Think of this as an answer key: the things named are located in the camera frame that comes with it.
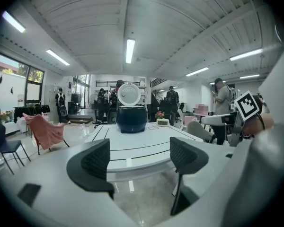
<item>backpack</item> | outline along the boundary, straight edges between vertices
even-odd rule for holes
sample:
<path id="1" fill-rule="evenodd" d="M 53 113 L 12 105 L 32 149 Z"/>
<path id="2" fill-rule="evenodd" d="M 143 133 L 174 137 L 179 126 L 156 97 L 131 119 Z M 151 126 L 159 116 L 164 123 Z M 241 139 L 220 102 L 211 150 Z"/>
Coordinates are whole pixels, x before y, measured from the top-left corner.
<path id="1" fill-rule="evenodd" d="M 59 107 L 65 106 L 64 94 L 61 93 L 61 95 L 60 95 L 60 93 L 58 93 L 58 95 L 59 95 L 58 101 L 57 101 L 58 106 Z"/>
<path id="2" fill-rule="evenodd" d="M 170 91 L 169 102 L 175 103 L 175 104 L 177 103 L 177 96 L 176 96 L 176 92 L 174 90 Z"/>
<path id="3" fill-rule="evenodd" d="M 236 90 L 233 87 L 227 86 L 227 89 L 229 90 L 229 93 L 230 93 L 230 99 L 228 101 L 229 109 L 230 109 L 231 108 L 231 104 L 233 104 L 235 102 L 235 99 L 237 98 L 237 95 L 236 95 Z"/>

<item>pink box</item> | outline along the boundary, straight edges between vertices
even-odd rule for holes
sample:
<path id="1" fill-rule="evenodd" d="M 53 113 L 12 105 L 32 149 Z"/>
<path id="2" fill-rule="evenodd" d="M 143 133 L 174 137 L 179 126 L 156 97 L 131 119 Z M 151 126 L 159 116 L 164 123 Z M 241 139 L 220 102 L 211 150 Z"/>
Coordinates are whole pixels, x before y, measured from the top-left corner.
<path id="1" fill-rule="evenodd" d="M 191 121 L 197 121 L 197 117 L 194 116 L 185 116 L 184 125 L 187 126 Z"/>

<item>black stripe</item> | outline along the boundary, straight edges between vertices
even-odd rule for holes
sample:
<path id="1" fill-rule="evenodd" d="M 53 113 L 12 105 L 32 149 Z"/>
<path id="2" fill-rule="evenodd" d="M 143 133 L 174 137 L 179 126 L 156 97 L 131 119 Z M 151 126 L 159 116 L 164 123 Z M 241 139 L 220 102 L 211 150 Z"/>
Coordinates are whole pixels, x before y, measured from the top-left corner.
<path id="1" fill-rule="evenodd" d="M 177 131 L 177 130 L 175 130 L 175 129 L 173 129 L 173 127 L 170 127 L 172 130 L 174 130 L 174 131 Z M 179 132 L 179 131 L 177 131 L 178 133 L 180 133 L 180 134 L 183 134 L 182 132 Z M 185 135 L 185 134 L 184 134 Z M 194 138 L 192 138 L 192 137 L 190 137 L 190 136 L 188 136 L 188 135 L 185 135 L 185 136 L 187 136 L 187 137 L 189 137 L 189 138 L 191 138 L 191 139 L 193 139 L 193 140 L 195 140 Z M 176 137 L 176 136 L 174 136 L 174 137 Z"/>
<path id="2" fill-rule="evenodd" d="M 158 145 L 162 145 L 162 144 L 165 144 L 165 143 L 169 143 L 169 141 L 164 142 L 164 143 L 160 143 L 160 144 L 156 144 L 156 145 L 151 145 L 151 146 L 158 146 Z M 143 146 L 143 147 L 131 148 L 131 149 L 142 149 L 142 148 L 147 148 L 147 147 L 151 147 L 151 146 Z M 111 150 L 111 151 L 121 151 L 121 150 L 130 150 L 130 149 L 114 149 L 114 150 Z"/>
<path id="3" fill-rule="evenodd" d="M 103 126 L 101 127 L 101 129 L 103 128 Z M 101 129 L 98 131 L 98 133 L 96 134 L 95 137 L 97 137 L 97 135 L 99 134 L 99 132 L 101 131 Z M 93 138 L 92 142 L 94 141 L 95 137 Z"/>
<path id="4" fill-rule="evenodd" d="M 106 134 L 105 134 L 105 136 L 104 136 L 104 138 L 106 138 L 106 135 L 107 135 L 107 132 L 109 131 L 109 128 L 108 128 L 108 130 L 106 131 Z"/>
<path id="5" fill-rule="evenodd" d="M 164 153 L 164 152 L 166 152 L 166 151 L 169 151 L 169 149 L 168 149 L 168 150 L 165 150 L 165 151 L 158 152 L 158 153 L 154 153 L 154 154 L 142 156 L 142 157 L 149 157 L 149 156 L 153 156 L 153 155 L 157 155 L 157 154 Z M 126 160 L 126 159 L 117 159 L 117 160 L 110 160 L 110 161 L 123 161 L 123 160 Z"/>

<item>cable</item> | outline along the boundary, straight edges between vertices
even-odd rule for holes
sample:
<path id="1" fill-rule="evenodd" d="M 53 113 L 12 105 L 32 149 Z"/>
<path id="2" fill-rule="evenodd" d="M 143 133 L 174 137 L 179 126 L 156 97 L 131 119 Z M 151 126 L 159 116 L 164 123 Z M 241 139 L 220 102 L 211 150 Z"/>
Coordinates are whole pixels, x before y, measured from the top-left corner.
<path id="1" fill-rule="evenodd" d="M 263 121 L 262 116 L 261 116 L 259 113 L 256 113 L 256 116 L 257 116 L 257 117 L 259 118 L 259 120 L 261 121 L 262 126 L 263 126 L 263 130 L 265 130 L 265 124 L 264 124 L 264 121 Z"/>

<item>pink chair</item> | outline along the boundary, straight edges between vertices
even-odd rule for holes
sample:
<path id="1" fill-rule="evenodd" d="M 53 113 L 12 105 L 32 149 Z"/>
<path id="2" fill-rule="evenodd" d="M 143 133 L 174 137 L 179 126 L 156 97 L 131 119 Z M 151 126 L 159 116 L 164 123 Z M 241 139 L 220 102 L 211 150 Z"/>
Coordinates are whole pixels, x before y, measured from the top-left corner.
<path id="1" fill-rule="evenodd" d="M 31 131 L 34 133 L 38 146 L 38 155 L 40 155 L 40 145 L 43 149 L 49 149 L 49 151 L 51 151 L 50 147 L 64 141 L 64 143 L 70 147 L 63 138 L 64 123 L 53 125 L 46 121 L 41 115 L 28 116 L 24 113 L 23 116 L 31 128 Z"/>

